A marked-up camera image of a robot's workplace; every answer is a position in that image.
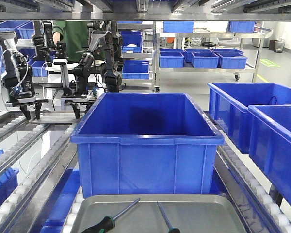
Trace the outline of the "distant robot right arm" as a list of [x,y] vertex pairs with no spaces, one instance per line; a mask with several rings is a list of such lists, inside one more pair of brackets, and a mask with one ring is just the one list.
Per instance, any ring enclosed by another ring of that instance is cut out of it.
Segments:
[[95,54],[99,49],[106,50],[105,55],[106,72],[104,73],[104,82],[106,86],[116,86],[117,78],[114,75],[114,58],[112,33],[110,31],[92,31],[91,42],[88,50],[83,54],[78,65],[74,68],[73,74],[75,76],[76,89],[75,96],[85,94],[87,90],[88,77],[90,75],[90,67],[95,60]]

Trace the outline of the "distant robot left arm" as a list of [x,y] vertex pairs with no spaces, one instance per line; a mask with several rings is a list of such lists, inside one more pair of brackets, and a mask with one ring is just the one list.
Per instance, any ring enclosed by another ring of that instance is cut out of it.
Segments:
[[36,95],[32,81],[32,68],[28,56],[20,53],[16,47],[17,34],[14,31],[0,32],[0,46],[6,74],[2,77],[3,86],[14,106],[33,104]]

